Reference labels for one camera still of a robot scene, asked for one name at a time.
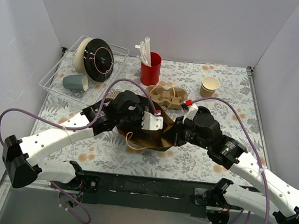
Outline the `green paper bag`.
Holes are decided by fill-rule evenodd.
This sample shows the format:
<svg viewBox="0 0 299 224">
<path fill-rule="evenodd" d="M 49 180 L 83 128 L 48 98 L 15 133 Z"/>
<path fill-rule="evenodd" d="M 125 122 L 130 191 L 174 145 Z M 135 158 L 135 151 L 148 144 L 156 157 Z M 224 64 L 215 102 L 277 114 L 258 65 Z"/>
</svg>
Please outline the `green paper bag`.
<svg viewBox="0 0 299 224">
<path fill-rule="evenodd" d="M 167 111 L 179 111 L 181 103 L 188 99 L 186 90 L 173 87 L 171 84 L 149 85 L 146 87 L 148 96 L 152 99 L 158 115 L 152 114 L 151 103 L 146 96 L 140 96 L 140 104 L 144 112 L 142 117 L 132 124 L 122 124 L 117 127 L 130 148 L 166 151 L 174 144 L 172 132 L 174 121 Z"/>
</svg>

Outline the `stack of brown paper cups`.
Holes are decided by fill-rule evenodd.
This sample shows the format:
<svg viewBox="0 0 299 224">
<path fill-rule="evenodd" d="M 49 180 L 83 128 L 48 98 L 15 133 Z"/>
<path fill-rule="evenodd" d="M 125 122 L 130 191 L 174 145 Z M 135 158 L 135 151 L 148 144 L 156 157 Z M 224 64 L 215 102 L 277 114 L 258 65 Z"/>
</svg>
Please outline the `stack of brown paper cups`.
<svg viewBox="0 0 299 224">
<path fill-rule="evenodd" d="M 202 79 L 201 87 L 200 87 L 200 95 L 201 97 L 211 97 L 216 92 L 219 87 L 218 79 L 213 76 L 207 76 Z"/>
</svg>

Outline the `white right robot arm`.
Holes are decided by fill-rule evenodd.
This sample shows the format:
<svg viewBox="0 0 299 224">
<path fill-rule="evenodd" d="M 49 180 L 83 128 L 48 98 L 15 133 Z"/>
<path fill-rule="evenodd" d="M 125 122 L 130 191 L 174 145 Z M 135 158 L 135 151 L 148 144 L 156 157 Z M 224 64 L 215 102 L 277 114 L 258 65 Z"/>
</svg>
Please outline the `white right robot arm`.
<svg viewBox="0 0 299 224">
<path fill-rule="evenodd" d="M 220 130 L 210 114 L 196 114 L 192 119 L 178 117 L 173 125 L 175 145 L 191 143 L 206 149 L 217 164 L 239 175 L 264 195 L 278 209 L 271 210 L 276 224 L 299 224 L 299 190 L 284 182 L 270 170 L 259 172 L 257 159 L 235 139 Z"/>
</svg>

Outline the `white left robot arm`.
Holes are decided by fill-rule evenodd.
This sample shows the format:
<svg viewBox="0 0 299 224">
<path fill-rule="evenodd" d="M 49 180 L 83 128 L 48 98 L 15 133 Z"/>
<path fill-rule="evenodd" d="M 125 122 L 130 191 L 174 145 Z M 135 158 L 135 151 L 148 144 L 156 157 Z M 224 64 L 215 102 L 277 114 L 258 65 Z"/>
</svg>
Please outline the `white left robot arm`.
<svg viewBox="0 0 299 224">
<path fill-rule="evenodd" d="M 26 187 L 36 180 L 56 181 L 71 190 L 84 183 L 83 170 L 75 161 L 48 162 L 46 157 L 83 139 L 93 138 L 116 126 L 141 127 L 148 100 L 131 91 L 119 93 L 106 103 L 98 101 L 56 128 L 33 136 L 4 141 L 3 163 L 14 188 Z"/>
</svg>

